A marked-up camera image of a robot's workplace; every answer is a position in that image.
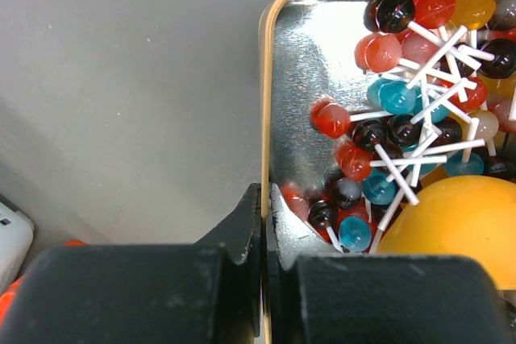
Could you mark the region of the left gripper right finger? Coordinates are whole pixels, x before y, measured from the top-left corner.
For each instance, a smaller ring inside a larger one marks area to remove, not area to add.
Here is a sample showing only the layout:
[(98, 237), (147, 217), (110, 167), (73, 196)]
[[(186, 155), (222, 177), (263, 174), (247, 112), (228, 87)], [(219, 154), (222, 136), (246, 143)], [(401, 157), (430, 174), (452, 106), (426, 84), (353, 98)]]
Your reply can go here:
[(483, 268), (451, 255), (345, 255), (266, 201), (269, 343), (512, 343), (506, 303)]

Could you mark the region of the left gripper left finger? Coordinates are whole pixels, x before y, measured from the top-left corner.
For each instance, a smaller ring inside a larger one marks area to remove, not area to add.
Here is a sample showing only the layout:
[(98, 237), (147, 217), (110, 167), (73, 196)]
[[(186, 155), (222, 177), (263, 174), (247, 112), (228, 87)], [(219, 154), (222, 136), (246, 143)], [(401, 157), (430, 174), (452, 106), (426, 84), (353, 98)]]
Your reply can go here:
[(42, 253), (1, 324), (4, 343), (251, 343), (260, 333), (261, 187), (192, 244)]

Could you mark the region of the yellow plastic scoop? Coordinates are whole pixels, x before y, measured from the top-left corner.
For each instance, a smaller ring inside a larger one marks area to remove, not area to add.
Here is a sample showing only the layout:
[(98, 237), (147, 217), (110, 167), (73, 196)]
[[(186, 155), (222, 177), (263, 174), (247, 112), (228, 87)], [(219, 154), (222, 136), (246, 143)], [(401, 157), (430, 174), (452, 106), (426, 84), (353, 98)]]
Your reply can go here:
[(463, 255), (500, 290), (515, 289), (515, 184), (487, 176), (437, 181), (407, 205), (378, 254)]

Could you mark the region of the tan candy box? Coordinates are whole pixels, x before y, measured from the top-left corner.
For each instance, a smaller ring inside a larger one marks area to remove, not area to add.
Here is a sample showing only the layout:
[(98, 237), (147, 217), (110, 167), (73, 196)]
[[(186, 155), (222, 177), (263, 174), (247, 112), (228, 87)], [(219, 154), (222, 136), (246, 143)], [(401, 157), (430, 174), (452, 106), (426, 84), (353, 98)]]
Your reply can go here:
[(260, 27), (265, 234), (272, 184), (345, 255), (398, 255), (382, 237), (437, 181), (515, 184), (515, 0), (276, 0)]

